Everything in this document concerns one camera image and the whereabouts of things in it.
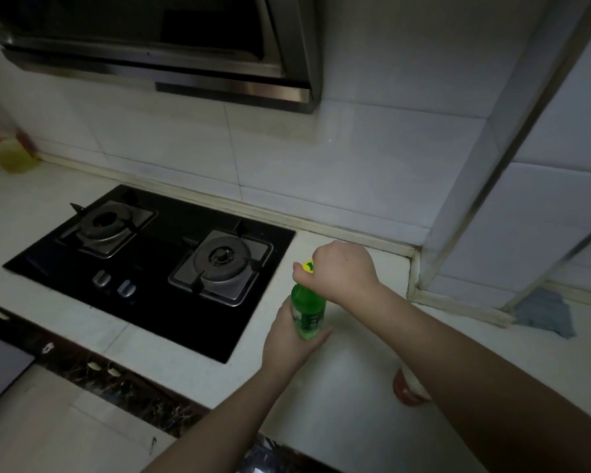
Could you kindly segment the person's left hand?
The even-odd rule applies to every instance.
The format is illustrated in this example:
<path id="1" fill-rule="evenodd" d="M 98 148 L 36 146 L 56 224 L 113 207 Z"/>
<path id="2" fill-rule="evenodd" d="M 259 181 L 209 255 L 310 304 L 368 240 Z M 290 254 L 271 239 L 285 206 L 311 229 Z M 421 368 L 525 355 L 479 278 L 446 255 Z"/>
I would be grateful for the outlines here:
<path id="1" fill-rule="evenodd" d="M 304 345 L 292 318 L 291 297 L 288 296 L 265 339 L 261 370 L 290 380 L 319 348 L 307 348 Z"/>

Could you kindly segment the person's right hand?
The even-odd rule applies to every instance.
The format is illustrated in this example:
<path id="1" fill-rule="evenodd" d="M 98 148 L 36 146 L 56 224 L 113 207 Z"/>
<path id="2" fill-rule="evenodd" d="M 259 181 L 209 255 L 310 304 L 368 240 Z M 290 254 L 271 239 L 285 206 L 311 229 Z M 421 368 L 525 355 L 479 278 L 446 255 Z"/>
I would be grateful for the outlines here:
<path id="1" fill-rule="evenodd" d="M 310 289 L 347 310 L 379 285 L 372 257 L 361 245 L 334 240 L 313 253 L 317 288 Z"/>

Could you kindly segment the green plastic bottle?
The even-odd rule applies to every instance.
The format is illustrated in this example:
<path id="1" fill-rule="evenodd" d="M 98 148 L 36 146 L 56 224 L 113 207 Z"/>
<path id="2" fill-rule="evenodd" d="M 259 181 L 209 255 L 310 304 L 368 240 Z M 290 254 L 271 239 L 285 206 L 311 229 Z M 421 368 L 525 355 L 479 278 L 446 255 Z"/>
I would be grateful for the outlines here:
<path id="1" fill-rule="evenodd" d="M 291 311 L 299 335 L 310 340 L 322 329 L 326 300 L 307 287 L 295 284 L 291 290 Z"/>

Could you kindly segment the person's right forearm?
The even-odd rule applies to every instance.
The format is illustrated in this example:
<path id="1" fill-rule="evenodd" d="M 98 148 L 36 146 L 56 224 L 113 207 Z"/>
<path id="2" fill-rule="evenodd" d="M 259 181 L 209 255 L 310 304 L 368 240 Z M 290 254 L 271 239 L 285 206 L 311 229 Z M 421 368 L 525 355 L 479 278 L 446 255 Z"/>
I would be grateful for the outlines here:
<path id="1" fill-rule="evenodd" d="M 591 473 L 591 417 L 380 283 L 337 302 L 398 354 L 490 473 Z"/>

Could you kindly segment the person's left forearm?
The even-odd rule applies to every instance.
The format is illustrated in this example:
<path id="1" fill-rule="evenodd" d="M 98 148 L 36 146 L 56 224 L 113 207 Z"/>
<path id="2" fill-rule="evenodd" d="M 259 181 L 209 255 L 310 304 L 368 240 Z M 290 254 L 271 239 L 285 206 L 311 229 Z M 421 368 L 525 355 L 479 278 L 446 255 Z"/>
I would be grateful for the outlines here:
<path id="1" fill-rule="evenodd" d="M 141 473 L 234 473 L 297 367 L 264 363 Z"/>

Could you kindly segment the round gas burner with grate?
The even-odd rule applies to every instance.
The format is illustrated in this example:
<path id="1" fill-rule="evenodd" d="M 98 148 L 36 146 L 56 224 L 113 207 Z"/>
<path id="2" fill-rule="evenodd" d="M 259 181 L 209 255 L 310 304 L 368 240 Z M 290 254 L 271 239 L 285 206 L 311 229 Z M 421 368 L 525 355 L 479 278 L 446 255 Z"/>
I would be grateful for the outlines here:
<path id="1" fill-rule="evenodd" d="M 167 280 L 183 291 L 236 307 L 245 300 L 273 250 L 269 241 L 254 236 L 239 220 L 231 230 L 212 230 Z"/>
<path id="2" fill-rule="evenodd" d="M 72 204 L 77 220 L 61 231 L 55 241 L 99 259 L 109 259 L 136 237 L 158 212 L 107 200 L 97 207 Z"/>

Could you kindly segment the red and white container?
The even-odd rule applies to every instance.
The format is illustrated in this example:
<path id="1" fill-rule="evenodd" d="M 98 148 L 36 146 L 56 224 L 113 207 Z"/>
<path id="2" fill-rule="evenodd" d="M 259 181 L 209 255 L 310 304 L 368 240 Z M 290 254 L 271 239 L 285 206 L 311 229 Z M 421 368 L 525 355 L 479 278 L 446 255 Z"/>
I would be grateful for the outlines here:
<path id="1" fill-rule="evenodd" d="M 393 379 L 393 391 L 396 398 L 404 405 L 416 407 L 432 402 L 425 387 L 418 381 L 413 372 L 402 364 Z"/>

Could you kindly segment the black glass gas stove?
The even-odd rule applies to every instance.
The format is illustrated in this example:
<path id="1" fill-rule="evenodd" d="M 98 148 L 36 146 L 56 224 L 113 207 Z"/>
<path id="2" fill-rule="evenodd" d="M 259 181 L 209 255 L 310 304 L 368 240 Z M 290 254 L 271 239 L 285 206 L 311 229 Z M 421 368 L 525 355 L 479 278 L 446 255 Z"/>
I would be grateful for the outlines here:
<path id="1" fill-rule="evenodd" d="M 61 231 L 77 220 L 72 207 L 74 214 L 68 221 L 10 259 L 3 268 L 226 364 L 295 238 L 295 231 L 127 185 L 119 185 L 89 206 L 81 207 L 97 207 L 107 200 L 158 214 L 116 254 L 99 259 L 55 241 Z M 239 220 L 248 225 L 254 236 L 274 247 L 239 306 L 229 307 L 168 283 L 175 267 L 212 230 L 231 230 Z M 96 288 L 92 282 L 100 270 L 111 275 L 111 282 L 104 289 Z M 117 289 L 126 279 L 137 289 L 133 296 L 123 299 Z"/>

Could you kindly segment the grey cleaning cloth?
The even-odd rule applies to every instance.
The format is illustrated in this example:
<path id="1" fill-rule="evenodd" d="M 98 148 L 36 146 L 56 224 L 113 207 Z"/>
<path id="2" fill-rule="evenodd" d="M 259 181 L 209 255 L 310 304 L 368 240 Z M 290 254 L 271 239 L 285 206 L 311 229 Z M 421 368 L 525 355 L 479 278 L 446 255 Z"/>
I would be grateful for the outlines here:
<path id="1" fill-rule="evenodd" d="M 552 332 L 564 339 L 577 336 L 570 305 L 555 291 L 535 289 L 514 306 L 514 315 L 517 326 Z"/>

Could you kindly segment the stainless steel range hood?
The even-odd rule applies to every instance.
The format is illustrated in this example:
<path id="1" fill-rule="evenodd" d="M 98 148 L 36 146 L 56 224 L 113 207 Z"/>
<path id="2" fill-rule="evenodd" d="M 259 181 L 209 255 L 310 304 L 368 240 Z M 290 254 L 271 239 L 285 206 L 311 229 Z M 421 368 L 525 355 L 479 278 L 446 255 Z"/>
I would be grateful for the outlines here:
<path id="1" fill-rule="evenodd" d="M 0 49 L 29 72 L 312 113 L 314 0 L 0 0 Z"/>

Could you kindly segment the clear oil bottle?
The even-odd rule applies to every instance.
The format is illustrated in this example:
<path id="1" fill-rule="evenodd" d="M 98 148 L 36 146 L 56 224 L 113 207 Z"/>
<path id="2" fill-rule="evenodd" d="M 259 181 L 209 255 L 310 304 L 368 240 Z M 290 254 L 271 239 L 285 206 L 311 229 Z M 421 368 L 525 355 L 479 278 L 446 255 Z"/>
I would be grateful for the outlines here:
<path id="1" fill-rule="evenodd" d="M 39 164 L 34 146 L 0 104 L 0 168 L 10 174 L 31 171 Z"/>

